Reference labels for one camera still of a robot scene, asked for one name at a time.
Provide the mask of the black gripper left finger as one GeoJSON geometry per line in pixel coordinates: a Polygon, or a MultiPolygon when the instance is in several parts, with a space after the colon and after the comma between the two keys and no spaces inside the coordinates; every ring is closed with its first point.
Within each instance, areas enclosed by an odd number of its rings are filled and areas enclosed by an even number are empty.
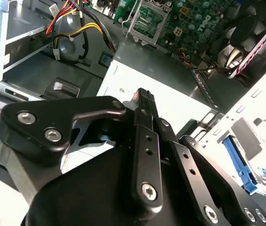
{"type": "Polygon", "coordinates": [[[131,110],[111,96],[16,102],[0,112],[0,181],[31,205],[49,182],[113,148],[133,153],[131,195],[141,213],[159,213],[159,137],[147,90],[131,110]]]}

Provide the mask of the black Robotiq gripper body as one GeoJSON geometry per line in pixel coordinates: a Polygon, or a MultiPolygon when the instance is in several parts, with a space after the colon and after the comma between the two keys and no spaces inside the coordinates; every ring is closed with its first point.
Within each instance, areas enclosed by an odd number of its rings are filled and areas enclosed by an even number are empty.
{"type": "Polygon", "coordinates": [[[131,195],[133,153],[113,148],[49,182],[34,197],[26,226],[199,226],[169,145],[160,149],[163,207],[141,219],[131,195]]]}

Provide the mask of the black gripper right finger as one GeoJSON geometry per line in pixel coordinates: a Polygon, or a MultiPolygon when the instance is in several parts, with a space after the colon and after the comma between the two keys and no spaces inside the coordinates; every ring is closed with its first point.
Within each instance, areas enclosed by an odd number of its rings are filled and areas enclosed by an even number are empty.
{"type": "Polygon", "coordinates": [[[217,165],[200,153],[190,136],[177,139],[170,123],[158,116],[155,98],[148,91],[154,115],[162,167],[163,216],[169,226],[266,226],[266,212],[217,165]]]}

